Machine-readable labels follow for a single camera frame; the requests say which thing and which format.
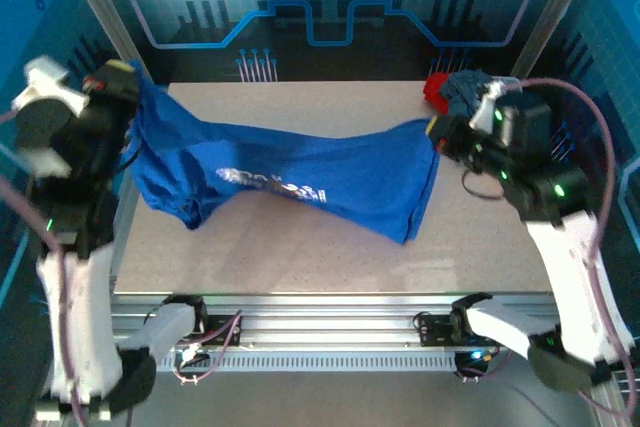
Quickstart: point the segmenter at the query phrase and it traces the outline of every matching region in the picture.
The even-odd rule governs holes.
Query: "red cloth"
[[[436,72],[427,79],[422,92],[424,100],[429,102],[438,112],[447,115],[449,112],[449,101],[440,95],[440,87],[447,81],[450,73]]]

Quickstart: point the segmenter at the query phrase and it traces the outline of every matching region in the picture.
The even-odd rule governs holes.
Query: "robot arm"
[[[29,199],[65,251],[64,277],[59,254],[45,244],[37,265],[54,361],[50,391],[38,402],[36,417],[60,420],[71,410],[75,389],[92,417],[108,421],[150,395],[156,362],[199,331],[206,309],[201,298],[170,297],[140,331],[116,345],[109,274],[118,200],[111,183],[138,107],[135,72],[109,61],[85,79],[82,93],[64,86],[67,72],[46,57],[27,64],[25,76],[28,87],[12,104],[18,111],[16,145],[34,174]],[[60,305],[63,288],[67,302]],[[74,379],[65,374],[64,358]]]
[[[609,380],[610,366],[621,360],[607,340],[586,268],[597,226],[588,182],[577,166],[552,160],[550,109],[537,95],[505,94],[500,82],[487,87],[471,121],[435,117],[427,134],[443,155],[500,181],[506,200],[518,210],[541,254],[560,324],[512,312],[486,294],[455,302],[452,323],[461,339],[489,337],[527,358],[550,388],[587,390]],[[599,252],[595,267],[628,353],[634,340],[614,301]]]

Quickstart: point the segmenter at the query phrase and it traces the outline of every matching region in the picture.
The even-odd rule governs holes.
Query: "wire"
[[[589,246],[589,255],[587,259],[587,272],[589,275],[589,284],[591,290],[593,291],[593,296],[595,299],[596,307],[600,316],[602,317],[602,321],[607,332],[608,340],[612,343],[613,348],[616,352],[616,355],[622,361],[624,365],[624,369],[627,375],[627,380],[629,382],[629,400],[627,402],[627,406],[624,411],[615,411],[610,409],[607,406],[604,406],[595,400],[593,400],[586,393],[581,392],[580,396],[586,400],[592,406],[599,408],[615,417],[622,418],[631,418],[633,416],[636,404],[637,404],[637,393],[636,393],[636,379],[635,372],[633,369],[633,365],[631,364],[631,360],[625,351],[625,347],[622,345],[622,341],[618,336],[618,332],[616,331],[613,320],[611,319],[611,314],[609,313],[609,309],[607,308],[607,304],[604,298],[604,294],[602,292],[602,288],[600,286],[600,279],[598,276],[598,270],[595,267],[595,261],[599,253],[600,244],[602,243],[602,238],[604,237],[604,231],[607,226],[607,221],[609,220],[609,213],[611,212],[611,203],[613,201],[613,188],[615,181],[615,154],[613,150],[613,138],[611,136],[611,131],[609,130],[609,126],[607,125],[607,121],[604,118],[604,115],[596,105],[596,103],[591,100],[591,98],[583,92],[581,89],[576,87],[569,82],[565,82],[564,80],[559,79],[551,79],[551,78],[539,78],[539,79],[526,79],[522,80],[519,83],[514,84],[506,84],[505,90],[515,90],[519,88],[531,87],[536,85],[551,85],[556,87],[561,87],[569,92],[578,96],[581,100],[584,101],[585,104],[591,109],[593,115],[596,117],[598,124],[600,125],[600,129],[602,130],[602,136],[604,140],[605,154],[606,154],[606,181],[604,188],[604,196],[602,199],[602,205],[600,206],[600,212],[598,215],[598,225],[596,232],[591,241],[591,245]]]
[[[416,315],[413,316],[413,320],[411,321],[411,323],[413,324],[413,328],[416,330],[420,330],[420,326],[416,324],[416,321],[418,320],[418,317],[420,317],[421,315],[431,315],[431,314],[429,312],[418,312]]]
[[[503,361],[501,366],[504,365],[505,362],[507,362],[507,359],[505,359]],[[542,407],[540,407],[540,405],[533,398],[531,398],[531,396],[529,396],[529,394],[527,394],[524,390],[522,390],[517,385],[513,385],[512,383],[507,382],[506,380],[501,379],[501,378],[491,377],[490,374],[485,374],[481,370],[474,369],[472,367],[464,367],[462,370],[465,370],[466,372],[469,372],[471,374],[476,375],[477,378],[479,378],[479,379],[496,380],[496,381],[502,383],[503,385],[509,387],[511,390],[517,392],[518,394],[520,394],[520,396],[522,396],[522,398],[524,398],[527,402],[529,402],[529,404],[531,404],[531,406],[534,409],[536,409],[540,415],[542,415],[545,419],[547,419],[551,425],[555,425],[556,427],[560,427],[560,424],[558,422],[553,420],[553,418],[551,418],[551,416],[549,416],[549,414],[547,414],[544,411],[544,409]]]
[[[147,323],[147,321],[149,320],[149,317],[151,317],[154,313],[156,313],[158,310],[160,310],[160,307],[162,307],[162,304],[156,305],[149,312],[147,312],[147,315],[145,315],[144,320],[142,321],[142,325],[145,325]]]
[[[184,369],[185,367],[189,367],[190,365],[197,364],[197,363],[202,362],[203,360],[207,360],[207,359],[211,359],[211,356],[209,354],[207,354],[207,353],[203,352],[203,353],[200,353],[200,354],[196,354],[196,355],[194,355],[193,359],[191,359],[191,360],[189,360],[187,362],[182,361],[182,364],[180,364],[180,368]]]
[[[125,425],[126,427],[133,426],[133,407],[129,407],[127,410],[127,423]]]
[[[233,338],[234,331],[238,326],[239,322],[240,322],[240,314],[238,313],[235,315],[233,322],[229,327],[229,333],[227,334],[227,338],[224,340],[224,344],[222,345],[222,349],[220,349],[220,353],[216,357],[216,360],[211,364],[211,367],[209,367],[209,369],[204,374],[201,374],[198,376],[194,375],[192,378],[187,378],[180,372],[180,368],[182,368],[182,366],[180,366],[179,368],[175,368],[175,367],[173,368],[173,375],[175,375],[178,379],[180,379],[180,381],[183,384],[186,382],[197,384],[198,382],[206,379],[211,374],[213,374],[216,370],[218,370],[218,367],[222,363],[222,358],[224,357],[224,354],[227,352],[227,348],[229,347],[229,343]]]
[[[71,361],[71,352],[69,349],[69,332],[67,329],[68,291],[64,249],[53,233],[47,230],[47,223],[42,216],[22,194],[11,186],[4,176],[0,177],[0,197],[2,197],[7,204],[29,224],[29,226],[47,245],[49,251],[58,259],[58,273],[60,276],[60,292],[58,294],[58,335],[60,337],[60,357],[62,360],[64,375],[69,381],[71,381],[71,409],[73,410],[77,424],[80,427],[86,427],[88,424],[82,413],[82,406],[80,405],[78,395],[78,386],[76,384],[76,374]]]
[[[204,334],[202,337],[198,337],[196,339],[189,339],[189,340],[184,340],[183,342],[179,342],[178,343],[178,347],[188,347],[190,345],[196,345],[196,344],[203,344],[205,342],[209,342],[210,340],[215,339],[216,337],[218,337],[220,334],[224,333],[234,322],[237,318],[240,317],[240,315],[242,314],[242,311],[239,310],[237,311],[233,317],[231,317],[222,327],[220,327],[218,330],[214,330],[211,332],[208,332],[206,334]]]
[[[20,111],[18,109],[11,109],[4,114],[0,114],[0,124],[4,124],[5,122],[15,118]]]
[[[113,173],[113,177],[117,177],[118,174],[127,170],[127,167],[129,167],[131,164],[135,162],[139,154],[140,154],[140,149],[136,150],[134,154],[124,164],[118,167],[118,169]]]
[[[469,169],[465,169],[465,171],[462,173],[462,177],[460,177],[462,188],[465,190],[465,192],[467,192],[467,194],[473,197],[477,197],[478,199],[486,200],[489,202],[498,202],[504,199],[504,192],[502,193],[502,195],[487,195],[487,194],[481,194],[480,192],[476,192],[474,190],[471,190],[469,187],[467,187],[466,180],[470,173],[471,171]]]

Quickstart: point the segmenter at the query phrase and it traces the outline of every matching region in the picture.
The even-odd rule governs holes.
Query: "table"
[[[173,84],[198,118],[325,137],[430,116],[422,82]],[[118,294],[548,292],[537,249],[507,202],[486,202],[442,158],[415,241],[404,246],[309,205],[243,192],[198,230],[139,198]],[[499,192],[488,178],[469,186]]]

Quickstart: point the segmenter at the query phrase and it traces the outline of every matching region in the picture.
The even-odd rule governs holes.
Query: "blue shirt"
[[[131,171],[152,209],[196,229],[237,192],[269,190],[398,243],[416,237],[438,166],[427,119],[344,139],[203,122],[137,71],[129,155],[139,150]]]

